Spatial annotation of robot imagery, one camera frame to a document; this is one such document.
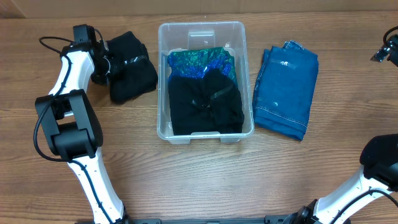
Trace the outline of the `black garment with tape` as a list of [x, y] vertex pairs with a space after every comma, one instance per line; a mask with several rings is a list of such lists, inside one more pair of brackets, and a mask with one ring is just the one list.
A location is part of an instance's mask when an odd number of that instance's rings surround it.
[[128, 31], [108, 41], [111, 101], [123, 104], [155, 90], [158, 75], [146, 46]]

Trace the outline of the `shiny blue green garment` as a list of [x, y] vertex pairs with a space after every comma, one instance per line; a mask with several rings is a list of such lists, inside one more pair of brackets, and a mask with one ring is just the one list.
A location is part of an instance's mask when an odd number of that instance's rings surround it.
[[169, 81], [173, 77], [200, 79], [210, 70], [218, 69], [237, 84], [234, 57], [223, 47], [171, 52], [167, 62], [171, 68]]

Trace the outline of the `blue jeans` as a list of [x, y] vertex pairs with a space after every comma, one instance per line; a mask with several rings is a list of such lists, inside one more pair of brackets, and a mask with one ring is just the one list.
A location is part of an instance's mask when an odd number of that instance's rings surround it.
[[265, 49], [252, 98], [254, 122], [301, 141], [307, 132], [318, 55], [290, 40]]

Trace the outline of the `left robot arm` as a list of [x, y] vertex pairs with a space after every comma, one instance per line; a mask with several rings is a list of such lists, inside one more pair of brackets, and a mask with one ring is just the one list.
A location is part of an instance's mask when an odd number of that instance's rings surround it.
[[130, 223], [104, 166], [103, 132], [86, 91], [88, 83], [107, 85], [119, 65], [109, 56], [99, 31], [83, 24], [58, 51], [62, 69], [47, 96], [35, 101], [38, 120], [33, 142], [48, 161], [64, 162], [75, 173], [93, 211], [93, 223]]

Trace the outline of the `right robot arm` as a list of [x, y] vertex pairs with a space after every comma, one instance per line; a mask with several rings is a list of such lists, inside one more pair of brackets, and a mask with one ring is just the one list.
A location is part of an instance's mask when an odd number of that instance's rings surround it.
[[394, 204], [397, 192], [397, 134], [372, 138], [364, 147], [360, 167], [335, 191], [284, 218], [284, 223], [348, 223], [350, 216], [385, 196]]

